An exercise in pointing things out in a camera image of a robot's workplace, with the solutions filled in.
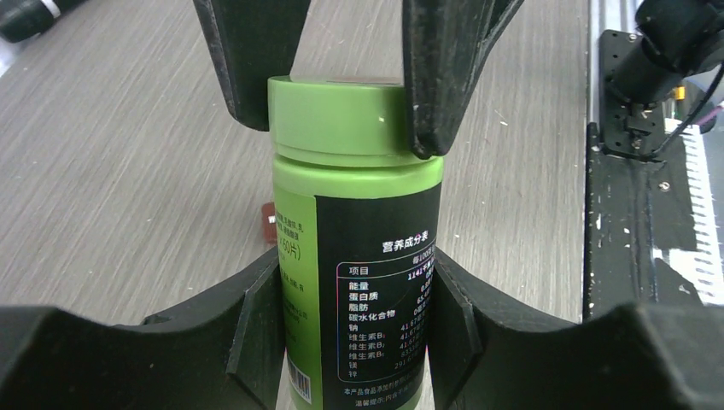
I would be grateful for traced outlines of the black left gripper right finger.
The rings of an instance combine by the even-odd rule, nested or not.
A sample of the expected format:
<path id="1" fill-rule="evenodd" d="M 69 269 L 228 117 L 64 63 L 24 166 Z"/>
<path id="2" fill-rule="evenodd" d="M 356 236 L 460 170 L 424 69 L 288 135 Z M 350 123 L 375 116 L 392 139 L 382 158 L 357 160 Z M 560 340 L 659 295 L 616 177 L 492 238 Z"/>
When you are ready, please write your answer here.
<path id="1" fill-rule="evenodd" d="M 723 311 L 625 303 L 581 324 L 435 253 L 429 368 L 438 409 L 720 409 Z"/>

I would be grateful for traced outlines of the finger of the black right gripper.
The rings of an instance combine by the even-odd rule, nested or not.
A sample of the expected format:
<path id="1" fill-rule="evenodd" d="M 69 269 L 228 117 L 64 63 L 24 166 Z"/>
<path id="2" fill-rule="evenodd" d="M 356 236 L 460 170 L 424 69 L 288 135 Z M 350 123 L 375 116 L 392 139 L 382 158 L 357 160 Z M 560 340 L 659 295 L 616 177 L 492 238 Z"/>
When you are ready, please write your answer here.
<path id="1" fill-rule="evenodd" d="M 523 0 L 402 3 L 406 132 L 421 160 L 453 146 L 489 53 Z"/>
<path id="2" fill-rule="evenodd" d="M 194 0 L 225 105 L 241 125 L 270 129 L 267 80 L 287 76 L 310 3 Z"/>

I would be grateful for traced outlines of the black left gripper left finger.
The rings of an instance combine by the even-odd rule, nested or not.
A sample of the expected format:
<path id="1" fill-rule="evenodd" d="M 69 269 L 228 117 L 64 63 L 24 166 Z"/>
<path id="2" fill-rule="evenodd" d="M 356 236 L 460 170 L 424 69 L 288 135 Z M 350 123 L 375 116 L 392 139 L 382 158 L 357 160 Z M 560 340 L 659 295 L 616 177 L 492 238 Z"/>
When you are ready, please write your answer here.
<path id="1" fill-rule="evenodd" d="M 284 357 L 269 250 L 139 325 L 52 306 L 1 310 L 4 409 L 273 409 Z"/>

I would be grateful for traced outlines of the brown translucent pill container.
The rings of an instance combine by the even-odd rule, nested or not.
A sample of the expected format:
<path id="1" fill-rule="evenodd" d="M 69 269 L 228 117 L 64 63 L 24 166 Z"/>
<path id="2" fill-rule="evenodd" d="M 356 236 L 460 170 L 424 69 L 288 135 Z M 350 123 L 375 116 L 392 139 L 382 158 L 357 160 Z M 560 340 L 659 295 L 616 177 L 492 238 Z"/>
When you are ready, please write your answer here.
<path id="1" fill-rule="evenodd" d="M 261 206 L 262 235 L 266 243 L 277 242 L 276 209 L 274 202 L 267 202 Z"/>

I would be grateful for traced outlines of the green black pill bottle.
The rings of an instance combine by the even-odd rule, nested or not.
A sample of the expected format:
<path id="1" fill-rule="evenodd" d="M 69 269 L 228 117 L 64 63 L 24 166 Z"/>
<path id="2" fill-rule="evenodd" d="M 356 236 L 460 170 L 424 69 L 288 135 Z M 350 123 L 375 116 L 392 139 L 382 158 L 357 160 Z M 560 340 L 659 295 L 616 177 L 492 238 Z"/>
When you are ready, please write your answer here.
<path id="1" fill-rule="evenodd" d="M 392 81 L 270 79 L 289 392 L 298 409 L 413 409 L 443 160 L 406 144 Z"/>

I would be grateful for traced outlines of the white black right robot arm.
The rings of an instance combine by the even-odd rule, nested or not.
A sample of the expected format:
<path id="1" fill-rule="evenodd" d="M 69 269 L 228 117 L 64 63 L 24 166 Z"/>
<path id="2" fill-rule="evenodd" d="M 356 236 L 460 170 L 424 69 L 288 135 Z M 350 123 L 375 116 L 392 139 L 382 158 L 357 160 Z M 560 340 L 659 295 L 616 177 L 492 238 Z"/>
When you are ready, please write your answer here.
<path id="1" fill-rule="evenodd" d="M 270 128 L 268 79 L 290 73 L 307 1 L 197 1 L 195 9 L 226 107 L 247 128 Z M 452 147 L 490 51 L 518 1 L 405 1 L 402 54 L 408 149 L 420 159 Z M 626 103 L 660 101 L 679 80 L 721 69 L 720 1 L 645 1 L 642 39 L 611 75 Z"/>

